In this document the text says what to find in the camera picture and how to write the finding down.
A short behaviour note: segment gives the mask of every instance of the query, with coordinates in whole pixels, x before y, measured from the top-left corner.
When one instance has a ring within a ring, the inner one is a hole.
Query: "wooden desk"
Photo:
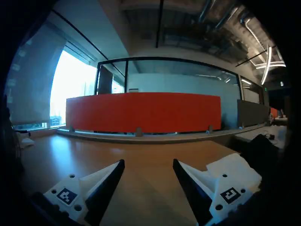
[[[59,135],[35,139],[25,149],[22,184],[46,192],[70,173],[94,173],[119,159],[125,170],[100,225],[196,225],[173,171],[173,159],[199,170],[233,150],[212,141],[165,145],[110,144]]]
[[[251,140],[253,140],[255,137],[257,137],[259,134],[262,135],[266,135],[266,134],[272,134],[275,135],[275,139],[274,140],[270,140],[270,142],[272,144],[274,144],[276,147],[283,149],[284,148],[284,144],[285,144],[285,134],[286,134],[286,127],[285,126],[265,126],[265,127],[261,127],[259,129],[256,130],[251,130],[245,133],[239,133],[236,134],[235,137],[239,140],[242,141],[246,141],[246,142],[250,142]]]

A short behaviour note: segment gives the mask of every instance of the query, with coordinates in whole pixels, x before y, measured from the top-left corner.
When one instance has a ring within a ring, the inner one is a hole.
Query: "exposed ceiling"
[[[132,32],[154,43],[159,5],[159,0],[120,1]],[[260,22],[236,0],[164,0],[159,46],[192,49],[239,63],[275,43]],[[263,53],[251,62],[265,63],[266,58]],[[271,61],[281,60],[277,48],[273,48]]]

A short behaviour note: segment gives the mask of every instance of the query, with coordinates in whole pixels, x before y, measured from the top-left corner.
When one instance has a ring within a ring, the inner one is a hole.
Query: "roller shade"
[[[13,125],[50,120],[52,81],[65,43],[43,25],[17,51],[5,87]]]

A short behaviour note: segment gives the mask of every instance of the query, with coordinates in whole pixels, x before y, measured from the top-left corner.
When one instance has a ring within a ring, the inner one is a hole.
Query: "ductwork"
[[[215,26],[215,30],[219,30],[228,20],[230,20],[230,18],[234,15],[234,13],[238,10],[239,8],[239,4],[238,3],[234,3],[229,9],[228,11],[225,13],[225,15],[222,17],[222,19],[219,21],[219,23],[217,23],[217,25]]]
[[[199,19],[198,19],[198,23],[202,23],[206,17],[206,15],[208,14],[210,7],[211,7],[211,2],[212,0],[207,0],[204,6],[203,11],[201,12]]]
[[[246,29],[248,29],[248,31],[253,35],[253,37],[256,39],[256,41],[258,42],[258,44],[260,45],[260,47],[263,50],[266,50],[266,48],[263,46],[263,44],[261,43],[261,41],[258,39],[258,37],[256,36],[256,34],[252,31],[252,29],[248,26],[248,22],[253,18],[253,15],[248,12],[248,11],[243,11],[242,13],[242,17],[240,18],[240,23],[246,27]]]

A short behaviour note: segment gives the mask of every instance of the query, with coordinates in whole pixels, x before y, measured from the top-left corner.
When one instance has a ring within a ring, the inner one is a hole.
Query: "window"
[[[125,89],[115,80],[112,81],[112,93],[124,93]]]
[[[25,125],[14,125],[15,130],[34,130],[34,129],[44,129],[47,128],[47,123],[33,123],[33,124],[25,124]]]
[[[245,101],[249,101],[257,104],[264,104],[262,88],[259,85],[244,78],[243,76],[241,76],[241,80],[242,80],[243,96]]]
[[[50,126],[66,124],[66,100],[94,94],[96,68],[63,51],[50,96]]]

